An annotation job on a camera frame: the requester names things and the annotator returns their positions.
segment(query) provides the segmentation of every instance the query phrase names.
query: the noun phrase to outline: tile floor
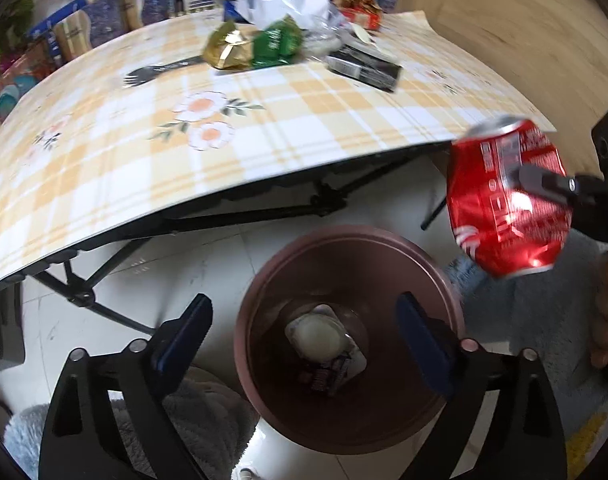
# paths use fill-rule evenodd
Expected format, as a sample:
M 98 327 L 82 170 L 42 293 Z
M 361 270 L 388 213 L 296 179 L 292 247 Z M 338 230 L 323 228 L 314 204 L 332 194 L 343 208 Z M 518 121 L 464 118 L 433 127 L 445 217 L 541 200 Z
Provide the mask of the tile floor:
M 99 284 L 98 301 L 144 324 L 156 325 L 177 317 L 196 293 L 207 294 L 214 305 L 214 320 L 196 364 L 239 388 L 232 329 L 246 288 L 273 254 L 298 236 L 325 225 L 372 224 L 412 240 L 439 264 L 446 264 L 459 252 L 447 214 L 438 216 L 426 232 L 419 227 L 444 192 L 444 178 L 427 158 L 421 158 L 359 190 L 350 197 L 347 209 L 326 218 L 297 218 L 160 237 Z M 299 203 L 310 194 L 309 186 L 275 189 L 243 203 L 225 203 L 217 211 Z M 73 260 L 75 272 L 89 275 L 118 247 L 113 244 L 81 254 Z M 51 270 L 62 276 L 60 267 Z M 0 397 L 15 412 L 49 401 L 71 349 L 81 346 L 90 354 L 113 352 L 141 336 L 72 306 L 32 278 L 24 282 L 23 308 L 26 362 L 0 372 Z M 489 398 L 480 417 L 484 420 L 476 428 L 457 472 L 474 464 L 476 451 L 483 443 L 483 427 L 490 422 L 488 414 L 483 413 L 490 413 L 492 404 Z M 394 480 L 429 429 L 377 453 L 336 457 L 300 447 L 262 421 L 239 467 L 250 466 L 266 480 Z

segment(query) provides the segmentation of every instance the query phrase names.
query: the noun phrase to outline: checkered pattern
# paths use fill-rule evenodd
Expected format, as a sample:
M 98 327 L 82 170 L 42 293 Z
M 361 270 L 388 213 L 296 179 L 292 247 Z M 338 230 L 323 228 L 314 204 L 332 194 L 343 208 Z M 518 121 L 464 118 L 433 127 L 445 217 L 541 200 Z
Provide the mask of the checkered pattern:
M 21 100 L 0 129 L 0 279 L 125 222 L 246 182 L 452 140 L 501 113 L 553 129 L 422 13 L 386 16 L 378 35 L 402 60 L 395 93 L 319 62 L 235 74 L 192 66 L 122 87 L 131 70 L 199 54 L 219 24 L 214 14 L 192 14 L 142 28 L 68 63 Z M 204 91 L 264 109 L 217 111 L 210 121 L 234 133 L 218 149 L 191 147 L 192 129 L 151 139 L 177 117 L 183 97 Z

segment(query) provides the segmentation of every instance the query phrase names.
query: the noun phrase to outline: green wrapper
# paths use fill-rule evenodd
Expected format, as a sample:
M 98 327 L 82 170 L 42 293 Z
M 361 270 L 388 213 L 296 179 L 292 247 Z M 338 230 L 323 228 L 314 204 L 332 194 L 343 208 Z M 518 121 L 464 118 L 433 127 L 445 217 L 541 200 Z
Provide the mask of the green wrapper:
M 302 31 L 286 16 L 261 31 L 253 40 L 253 68 L 288 65 L 302 47 Z

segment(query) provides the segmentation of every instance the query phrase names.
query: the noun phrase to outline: red soda can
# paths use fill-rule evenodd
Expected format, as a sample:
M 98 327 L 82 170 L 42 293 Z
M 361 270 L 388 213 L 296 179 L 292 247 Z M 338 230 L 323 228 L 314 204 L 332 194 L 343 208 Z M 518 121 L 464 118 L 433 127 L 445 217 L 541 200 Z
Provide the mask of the red soda can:
M 565 174 L 558 150 L 526 118 L 484 121 L 450 149 L 446 196 L 455 241 L 498 278 L 551 268 L 571 227 L 569 207 L 520 189 L 517 173 L 527 163 Z

